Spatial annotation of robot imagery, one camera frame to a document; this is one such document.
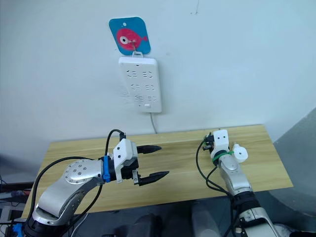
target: power strip switch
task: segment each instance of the power strip switch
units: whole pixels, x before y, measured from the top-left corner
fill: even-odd
[[[162,107],[157,61],[153,58],[121,57],[118,64],[136,110],[160,113]]]

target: white wall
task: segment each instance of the white wall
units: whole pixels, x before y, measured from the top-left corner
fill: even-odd
[[[147,25],[159,132],[263,123],[276,140],[316,106],[315,1],[200,0],[195,14],[197,3],[2,0],[4,180],[33,180],[51,141],[153,132],[119,77],[111,18]]]

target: wooden table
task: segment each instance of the wooden table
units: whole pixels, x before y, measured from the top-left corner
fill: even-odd
[[[262,125],[230,127],[230,147],[239,143],[248,151],[248,160],[242,163],[242,169],[253,186],[254,191],[292,187],[291,180]],[[184,201],[198,198],[222,196],[209,189],[198,173],[195,154],[204,135],[216,129],[189,132],[173,132],[151,135],[128,136],[127,138],[141,145],[159,145],[162,150],[152,154],[139,155],[139,173],[145,177],[150,173],[169,170],[170,173],[161,180],[139,187],[132,180],[117,184],[112,181],[103,187],[102,193],[89,212],[117,210],[130,207],[146,206],[168,202]],[[109,151],[118,143],[118,138],[110,141]],[[43,160],[40,171],[51,162],[70,156],[99,158],[104,153],[106,139],[91,139],[51,143]],[[61,177],[68,163],[64,161],[49,169],[43,175],[38,188],[37,200],[46,188]],[[200,151],[199,164],[207,174],[214,166],[208,151]],[[215,171],[212,180],[225,186],[219,171]],[[91,190],[78,207],[81,213],[93,200],[98,188]],[[28,199],[22,217],[27,217],[31,197]]]

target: power outlet socket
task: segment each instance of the power outlet socket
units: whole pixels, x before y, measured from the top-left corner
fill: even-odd
[[[153,58],[121,57],[118,64],[136,110],[160,113],[162,106],[157,61]]]

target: gray floor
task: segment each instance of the gray floor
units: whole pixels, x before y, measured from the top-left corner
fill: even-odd
[[[257,198],[275,223],[304,231],[316,231],[316,109],[275,142],[275,147],[293,182],[289,189],[258,192]],[[198,200],[212,214],[223,234],[229,225],[229,200],[225,197]],[[194,201],[139,207],[116,212],[89,214],[77,237],[117,234],[141,216],[153,213],[162,218],[166,236],[191,237],[191,205]]]

